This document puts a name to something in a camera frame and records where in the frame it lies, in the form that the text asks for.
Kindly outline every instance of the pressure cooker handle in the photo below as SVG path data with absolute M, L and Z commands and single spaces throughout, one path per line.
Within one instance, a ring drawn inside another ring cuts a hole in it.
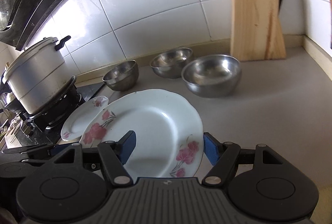
M 56 46 L 54 46 L 54 49 L 56 51 L 59 51 L 61 48 L 64 47 L 64 43 L 66 41 L 68 41 L 70 38 L 71 38 L 71 36 L 68 35 L 68 36 L 64 37 L 63 39 L 61 39 L 60 42 L 59 42 L 59 44 L 57 44 Z

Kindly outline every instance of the floral plate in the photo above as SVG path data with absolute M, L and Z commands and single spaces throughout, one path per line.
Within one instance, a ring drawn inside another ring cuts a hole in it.
M 83 103 L 65 121 L 61 130 L 61 138 L 64 141 L 71 141 L 81 137 L 88 124 L 107 105 L 108 98 L 105 96 L 95 97 Z
M 181 95 L 162 89 L 128 94 L 105 107 L 81 137 L 83 148 L 118 141 L 135 131 L 137 142 L 125 164 L 137 177 L 192 177 L 204 150 L 203 124 Z

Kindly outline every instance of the pressure cooker lid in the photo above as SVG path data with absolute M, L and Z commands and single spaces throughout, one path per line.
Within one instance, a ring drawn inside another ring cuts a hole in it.
M 40 49 L 44 48 L 47 45 L 55 44 L 57 41 L 57 37 L 48 37 L 29 47 L 22 54 L 20 54 L 18 58 L 13 61 L 12 64 L 10 64 L 9 68 L 5 71 L 3 75 L 2 82 L 6 83 L 13 71 L 16 70 L 16 68 L 21 66 L 28 59 L 30 59 L 32 56 L 34 56 L 36 53 L 38 53 Z

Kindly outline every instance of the stainless steel bowl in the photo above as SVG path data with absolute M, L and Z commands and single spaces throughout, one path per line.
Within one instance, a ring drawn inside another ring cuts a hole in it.
M 197 96 L 218 98 L 230 94 L 241 78 L 240 62 L 228 55 L 200 57 L 181 73 L 188 89 Z
M 126 91 L 136 84 L 138 75 L 136 61 L 126 61 L 106 73 L 103 82 L 112 90 Z
M 181 77 L 183 67 L 192 60 L 194 54 L 190 48 L 175 48 L 156 56 L 150 67 L 160 77 L 175 79 Z

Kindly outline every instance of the kitchen countertop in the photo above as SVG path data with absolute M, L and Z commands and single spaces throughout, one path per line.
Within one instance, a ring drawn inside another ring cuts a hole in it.
M 104 87 L 98 95 L 110 102 L 131 92 L 159 88 L 185 97 L 198 111 L 204 131 L 220 142 L 242 148 L 264 143 L 310 177 L 318 187 L 332 184 L 332 81 L 301 47 L 287 50 L 286 60 L 243 62 L 234 94 L 204 99 L 191 93 L 181 78 L 164 79 L 149 66 L 139 69 L 127 92 Z M 196 176 L 211 168 L 204 155 Z M 239 167 L 239 172 L 250 166 Z

